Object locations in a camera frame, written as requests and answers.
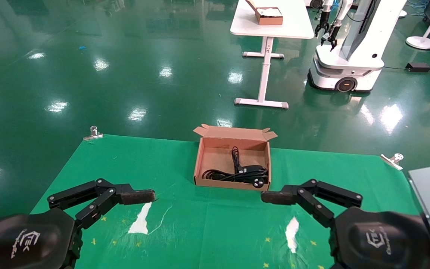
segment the cardboard box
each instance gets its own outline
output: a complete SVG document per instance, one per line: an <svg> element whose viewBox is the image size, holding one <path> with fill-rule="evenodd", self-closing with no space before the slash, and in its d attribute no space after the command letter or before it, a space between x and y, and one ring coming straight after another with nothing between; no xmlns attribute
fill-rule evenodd
<svg viewBox="0 0 430 269"><path fill-rule="evenodd" d="M271 156L268 140L277 137L276 133L269 132L269 128L257 130L208 126L207 124L202 124L193 131L201 136L193 174L195 185L268 191L271 184ZM261 165L268 170L268 183L257 189L249 183L202 179L202 174L209 169L234 173L232 160L234 146L239 148L241 166Z"/></svg>
<svg viewBox="0 0 430 269"><path fill-rule="evenodd" d="M258 9L277 9L281 14L281 11L278 7L257 6L254 0L246 0L246 2L248 2L248 5L250 5L250 7L255 11L256 21L258 21L259 25L282 25L283 24L283 14L281 17L266 17L266 16L262 16L258 12Z"/></svg>

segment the box flap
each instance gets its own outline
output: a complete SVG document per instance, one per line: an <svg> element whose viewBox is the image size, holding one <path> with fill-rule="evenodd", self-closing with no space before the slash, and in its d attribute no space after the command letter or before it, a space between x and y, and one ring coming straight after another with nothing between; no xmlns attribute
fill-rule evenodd
<svg viewBox="0 0 430 269"><path fill-rule="evenodd" d="M246 2L248 3L248 5L250 5L250 7L256 12L256 8L255 8L255 4L253 3L252 0L246 0Z"/></svg>
<svg viewBox="0 0 430 269"><path fill-rule="evenodd" d="M269 130L270 128L258 130L258 129L208 126L207 124L202 124L201 127L199 126L195 128L193 131L198 133L202 137L268 141L272 138L277 137L277 134L275 132L270 132Z"/></svg>

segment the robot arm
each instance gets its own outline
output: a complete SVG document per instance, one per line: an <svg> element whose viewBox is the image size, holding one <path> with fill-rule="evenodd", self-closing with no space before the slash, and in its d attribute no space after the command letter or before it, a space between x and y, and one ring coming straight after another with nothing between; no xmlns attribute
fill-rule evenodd
<svg viewBox="0 0 430 269"><path fill-rule="evenodd" d="M335 217L315 196L347 209ZM330 269L430 269L430 233L425 215L366 212L360 208L361 194L316 179L285 185L279 192L264 191L261 200L298 204L329 228L328 243L335 262Z"/></svg>
<svg viewBox="0 0 430 269"><path fill-rule="evenodd" d="M75 219L63 211L92 199ZM0 218L0 268L73 269L80 257L83 229L117 204L154 200L152 189L135 191L129 184L104 179L50 195L50 210L45 213Z"/></svg>
<svg viewBox="0 0 430 269"><path fill-rule="evenodd" d="M344 0L343 4L340 7L340 11L338 17L334 20L333 24L331 24L329 32L325 33L321 38L321 45L323 45L324 41L329 41L331 43L331 50L333 50L338 45L338 40L336 36L338 35L339 28L343 23L343 19L348 14L349 9L353 5L353 0Z"/></svg>
<svg viewBox="0 0 430 269"><path fill-rule="evenodd" d="M323 3L323 8L321 9L320 23L314 29L314 34L318 37L318 32L324 29L324 32L328 32L329 24L328 20L330 18L331 7L333 6L334 0L325 0Z"/></svg>

